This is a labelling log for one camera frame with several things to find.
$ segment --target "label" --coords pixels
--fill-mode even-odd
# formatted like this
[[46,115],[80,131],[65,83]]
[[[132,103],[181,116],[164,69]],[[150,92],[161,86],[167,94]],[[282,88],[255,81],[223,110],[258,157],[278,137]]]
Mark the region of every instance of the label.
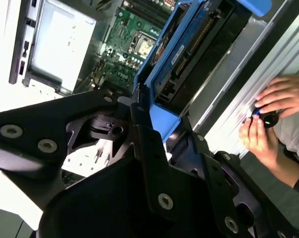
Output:
[[185,48],[184,45],[182,45],[182,46],[179,48],[177,54],[175,55],[175,57],[174,57],[173,60],[171,61],[171,64],[172,64],[172,65],[174,65],[174,63],[176,62],[176,60],[178,59],[179,55],[180,55],[181,52],[184,50],[184,48]]

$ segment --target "screw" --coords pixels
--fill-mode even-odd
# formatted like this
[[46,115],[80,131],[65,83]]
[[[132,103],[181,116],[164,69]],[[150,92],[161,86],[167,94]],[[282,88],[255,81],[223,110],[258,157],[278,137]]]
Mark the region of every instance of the screw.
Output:
[[23,130],[17,125],[8,124],[0,128],[0,133],[6,138],[16,139],[23,134]]
[[231,160],[231,157],[228,156],[227,154],[223,154],[223,156],[224,156],[227,160]]
[[231,217],[226,217],[224,219],[224,222],[227,228],[229,228],[234,234],[239,233],[239,227]]
[[108,97],[108,96],[105,96],[104,99],[105,99],[107,102],[110,102],[110,103],[113,102],[112,98],[110,98],[110,97]]
[[282,233],[281,231],[277,231],[277,234],[278,234],[279,238],[286,238],[285,234]]
[[40,140],[37,147],[39,148],[40,151],[44,153],[53,153],[58,148],[56,142],[50,139]]
[[197,136],[200,141],[204,141],[204,138],[201,135]]
[[161,193],[158,196],[160,206],[166,210],[171,210],[174,206],[173,200],[166,193]]

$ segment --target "hand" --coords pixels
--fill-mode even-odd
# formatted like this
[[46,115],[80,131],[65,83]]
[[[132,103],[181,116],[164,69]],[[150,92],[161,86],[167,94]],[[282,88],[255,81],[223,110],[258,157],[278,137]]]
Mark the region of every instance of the hand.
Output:
[[273,128],[265,131],[264,123],[255,115],[241,126],[239,137],[244,146],[268,169],[277,165],[278,139]]
[[284,109],[279,117],[285,118],[299,112],[299,75],[274,78],[256,99],[261,113]]

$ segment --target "green circuit board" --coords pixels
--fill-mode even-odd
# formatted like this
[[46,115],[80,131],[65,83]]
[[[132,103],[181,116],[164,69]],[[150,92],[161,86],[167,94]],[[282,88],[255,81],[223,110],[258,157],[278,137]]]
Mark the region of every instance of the green circuit board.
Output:
[[118,9],[101,56],[102,66],[96,73],[97,78],[104,77],[131,92],[134,76],[160,32],[161,29],[124,8]]

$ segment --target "metal side panel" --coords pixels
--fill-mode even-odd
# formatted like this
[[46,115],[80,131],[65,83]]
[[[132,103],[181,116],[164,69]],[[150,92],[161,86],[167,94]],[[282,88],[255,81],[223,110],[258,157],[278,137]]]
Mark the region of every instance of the metal side panel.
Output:
[[255,96],[278,74],[299,74],[299,15],[205,136],[212,152],[223,150],[241,158],[247,153],[238,130]]

